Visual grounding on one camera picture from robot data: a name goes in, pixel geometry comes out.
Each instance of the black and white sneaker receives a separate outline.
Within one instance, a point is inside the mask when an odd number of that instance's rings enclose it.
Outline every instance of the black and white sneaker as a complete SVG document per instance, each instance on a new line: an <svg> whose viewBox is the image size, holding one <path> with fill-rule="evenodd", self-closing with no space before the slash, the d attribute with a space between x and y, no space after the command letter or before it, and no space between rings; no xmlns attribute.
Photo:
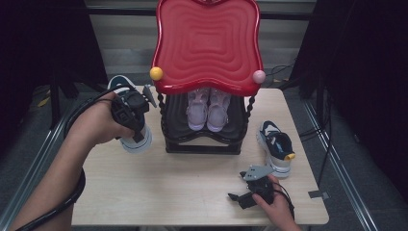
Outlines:
<svg viewBox="0 0 408 231"><path fill-rule="evenodd" d="M272 174L276 177L288 177L291 174L291 161L295 156L289 136L267 120L261 123L256 137L267 152L267 166L275 169Z"/></svg>

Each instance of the table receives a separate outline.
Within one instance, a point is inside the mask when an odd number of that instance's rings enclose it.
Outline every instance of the table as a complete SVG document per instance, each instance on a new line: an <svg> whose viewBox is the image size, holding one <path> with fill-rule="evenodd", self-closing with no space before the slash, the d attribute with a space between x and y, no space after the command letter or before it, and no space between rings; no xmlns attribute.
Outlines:
<svg viewBox="0 0 408 231"><path fill-rule="evenodd" d="M293 142L292 173L281 184L293 201L295 221L326 223L322 199L308 194L318 186L284 95L281 90L260 89L240 155L166 153L160 109L153 107L146 114L153 142L144 153L127 153L119 141L95 146L85 162L87 186L75 205L72 224L270 225L259 206L243 210L227 195L247 193L239 172L265 164L266 152L255 137L263 120L275 122ZM215 143L206 138L195 142Z"/></svg>

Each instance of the shoe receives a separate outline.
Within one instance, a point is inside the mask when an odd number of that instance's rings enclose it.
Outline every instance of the shoe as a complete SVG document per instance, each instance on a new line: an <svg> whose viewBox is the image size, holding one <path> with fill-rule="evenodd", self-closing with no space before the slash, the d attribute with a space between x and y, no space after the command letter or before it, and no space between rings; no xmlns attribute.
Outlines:
<svg viewBox="0 0 408 231"><path fill-rule="evenodd" d="M222 90L211 89L210 107L208 110L207 128L212 132L219 132L228 123L228 106L231 94Z"/></svg>
<svg viewBox="0 0 408 231"><path fill-rule="evenodd" d="M267 166L275 169L272 174L276 177L288 177L291 174L291 161L295 156L289 136L268 120L261 124L256 136L258 143L267 152Z"/></svg>
<svg viewBox="0 0 408 231"><path fill-rule="evenodd" d="M209 88L202 88L190 91L187 96L189 106L187 107L187 119L189 127L193 131L199 131L204 127L207 120Z"/></svg>
<svg viewBox="0 0 408 231"><path fill-rule="evenodd" d="M124 76L124 75L116 75L116 76L114 76L114 78L112 78L110 81L109 81L109 85L108 85L108 89L111 89L111 88L113 88L113 87L116 87L116 86L120 86L120 85L130 85L130 86L132 86L133 88L135 88L136 86L132 83L132 81L130 81L126 76ZM129 89L128 88L122 88L122 89L118 89L118 90L115 90L115 93L117 94L117 95L124 95L125 93L126 93L126 91L128 91Z"/></svg>

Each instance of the floor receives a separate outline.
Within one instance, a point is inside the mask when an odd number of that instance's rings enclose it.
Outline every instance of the floor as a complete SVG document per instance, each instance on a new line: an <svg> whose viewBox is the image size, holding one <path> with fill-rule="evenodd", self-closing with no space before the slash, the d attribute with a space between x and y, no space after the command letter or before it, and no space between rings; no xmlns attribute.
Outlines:
<svg viewBox="0 0 408 231"><path fill-rule="evenodd" d="M284 75L275 74L268 76L263 87L276 88L284 80ZM146 84L145 75L130 75L130 78L136 84ZM91 91L84 86L78 86L83 92ZM3 155L0 160L0 228L8 221L5 214L12 211L10 204L15 201L14 195L19 192L22 182L27 182L27 171L32 163L38 158L45 158L44 168L52 160L53 154L57 151L59 143L62 142L61 136L55 138L55 145L48 148L47 156L37 156L38 151L44 148L46 144L43 141L49 135L49 126L51 121L51 105L48 102L43 107L38 107L38 102L43 98L47 86L38 88L33 95L33 103L25 116L23 122L18 127L19 135L11 141L7 155ZM294 123L298 130L299 136L303 140L303 145L308 156L312 171L318 180L321 173L321 182L319 188L322 192L327 193L329 198L325 199L325 205L330 216L327 224L322 226L311 227L311 230L408 230L408 205L403 201L398 191L394 188L381 170L376 166L367 149L356 141L352 130L348 127L347 122L336 111L335 105L331 110L326 110L328 121L326 132L330 137L331 144L337 151L336 158L331 158L324 165L323 160L326 150L316 132L315 127L308 115L308 109L305 107L305 101L298 96L298 89L292 88L284 90L285 98L291 110ZM78 101L65 99L61 96L63 103L63 112L69 108L69 105L78 104ZM344 175L339 175L336 168L336 161L340 161L341 166L346 170L345 178L351 181L352 191L356 194L350 194L350 186L344 184ZM369 215L369 224L366 224L364 218L358 215ZM136 230L136 227L74 227L73 230ZM184 230L243 230L244 227L214 227L201 228L184 228Z"/></svg>

